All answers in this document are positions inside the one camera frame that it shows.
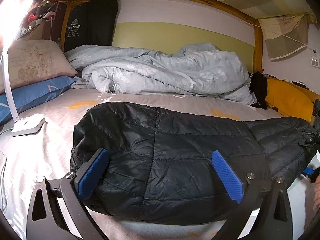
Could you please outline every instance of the metal screw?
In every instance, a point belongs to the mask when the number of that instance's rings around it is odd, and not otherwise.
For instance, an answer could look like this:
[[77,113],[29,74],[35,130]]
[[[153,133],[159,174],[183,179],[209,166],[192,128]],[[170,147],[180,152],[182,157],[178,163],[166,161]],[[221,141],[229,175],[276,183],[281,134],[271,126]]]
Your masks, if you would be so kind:
[[283,182],[283,179],[281,179],[280,177],[276,178],[276,182],[278,182],[279,184],[281,184]]
[[70,171],[70,172],[68,172],[67,174],[66,174],[66,178],[67,179],[72,179],[73,177],[74,177],[74,173],[72,172],[72,171]]
[[254,178],[255,178],[255,175],[254,175],[253,173],[249,172],[249,173],[247,174],[247,178],[248,178],[248,179],[254,179]]
[[44,176],[39,176],[37,178],[37,182],[41,183],[44,180]]

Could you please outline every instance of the black quilted fabric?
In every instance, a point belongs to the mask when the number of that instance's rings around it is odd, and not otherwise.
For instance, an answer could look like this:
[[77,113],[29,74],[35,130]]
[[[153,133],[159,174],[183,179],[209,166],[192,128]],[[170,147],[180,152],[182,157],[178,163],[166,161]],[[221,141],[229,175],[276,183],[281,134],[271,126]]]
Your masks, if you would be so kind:
[[316,153],[298,143],[314,136],[306,121],[294,117],[239,122],[105,103],[90,109],[75,126],[71,171],[98,148],[108,149],[110,163],[95,190],[107,214],[154,223],[202,224],[225,219],[236,206],[213,170],[214,150],[244,174],[282,177],[289,187]]

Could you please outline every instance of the white desk lamp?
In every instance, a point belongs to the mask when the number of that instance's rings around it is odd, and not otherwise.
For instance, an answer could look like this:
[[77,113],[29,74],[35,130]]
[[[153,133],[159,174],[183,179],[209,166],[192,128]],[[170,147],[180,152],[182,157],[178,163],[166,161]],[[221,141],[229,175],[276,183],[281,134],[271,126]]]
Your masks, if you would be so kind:
[[25,119],[19,119],[16,106],[13,101],[9,80],[8,49],[14,40],[22,19],[28,12],[33,0],[3,0],[0,4],[0,15],[7,17],[0,18],[0,36],[3,37],[3,48],[0,61],[2,61],[4,90],[7,97],[9,109],[14,120],[12,136],[33,134],[40,130],[45,122],[43,114],[34,114]]

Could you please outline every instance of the lamp arm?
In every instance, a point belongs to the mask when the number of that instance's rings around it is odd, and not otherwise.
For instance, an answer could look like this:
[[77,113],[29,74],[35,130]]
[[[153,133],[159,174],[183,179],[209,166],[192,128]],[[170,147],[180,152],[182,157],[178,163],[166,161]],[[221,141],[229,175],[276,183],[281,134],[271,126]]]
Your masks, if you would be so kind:
[[3,73],[3,81],[4,81],[4,91],[7,97],[9,109],[14,122],[17,122],[19,120],[19,115],[13,101],[10,80],[9,80],[8,54],[6,52],[2,54],[2,73]]

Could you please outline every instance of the blue pillow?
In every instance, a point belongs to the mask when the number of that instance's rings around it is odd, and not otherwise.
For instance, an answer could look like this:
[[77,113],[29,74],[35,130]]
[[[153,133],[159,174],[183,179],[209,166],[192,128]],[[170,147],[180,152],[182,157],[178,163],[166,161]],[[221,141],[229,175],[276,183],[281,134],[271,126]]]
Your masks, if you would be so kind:
[[[71,87],[76,79],[60,76],[12,90],[18,113],[55,99]],[[0,95],[0,125],[12,119],[5,93]]]

